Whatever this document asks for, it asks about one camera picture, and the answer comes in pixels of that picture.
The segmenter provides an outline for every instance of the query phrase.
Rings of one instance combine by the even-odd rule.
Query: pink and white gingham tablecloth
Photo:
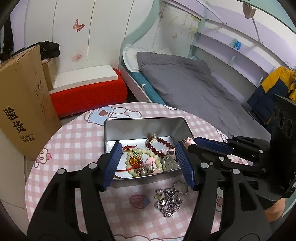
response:
[[[216,141],[228,139],[221,131],[203,119],[161,104],[125,103],[106,106],[86,112],[64,125],[48,141],[36,159],[25,187],[25,201],[28,217],[34,210],[48,183],[59,168],[68,172],[81,170],[87,164],[96,162],[104,153],[104,121],[108,118],[157,118],[184,117],[194,137],[204,137]],[[245,160],[232,158],[235,162],[247,164]],[[189,225],[197,192],[192,190],[181,198],[181,208],[171,218],[162,216],[154,208],[155,188],[172,187],[176,181],[183,181],[183,176],[156,183],[113,188],[100,193],[104,210],[116,240],[150,241],[182,240]],[[130,197],[146,200],[144,208],[135,208]],[[222,210],[222,190],[217,191],[216,213],[212,232],[219,230]],[[80,189],[75,190],[75,202],[79,229],[87,233],[83,218]]]

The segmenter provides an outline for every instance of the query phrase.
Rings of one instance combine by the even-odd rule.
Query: pearl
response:
[[[163,194],[163,189],[158,188],[158,189],[156,190],[156,193],[159,194],[159,195]]]
[[[147,176],[148,175],[148,173],[147,173],[147,171],[146,170],[142,170],[141,171],[141,176],[143,177],[143,176]]]

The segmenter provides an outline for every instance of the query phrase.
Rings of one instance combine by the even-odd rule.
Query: gray comforter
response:
[[[270,141],[270,134],[242,108],[203,61],[138,52],[139,70],[171,107],[209,122],[225,135]]]

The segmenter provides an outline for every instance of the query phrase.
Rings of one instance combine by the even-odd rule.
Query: cardboard box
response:
[[[54,58],[42,65],[48,90],[54,89],[55,80],[57,79],[57,63]]]
[[[35,160],[60,127],[39,46],[4,62],[0,66],[0,128],[15,147]]]

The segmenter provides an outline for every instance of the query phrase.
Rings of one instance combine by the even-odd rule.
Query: pink butterfly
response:
[[[76,31],[79,32],[84,26],[85,24],[79,25],[78,19],[76,19],[75,24],[73,25],[73,29],[76,29]]]

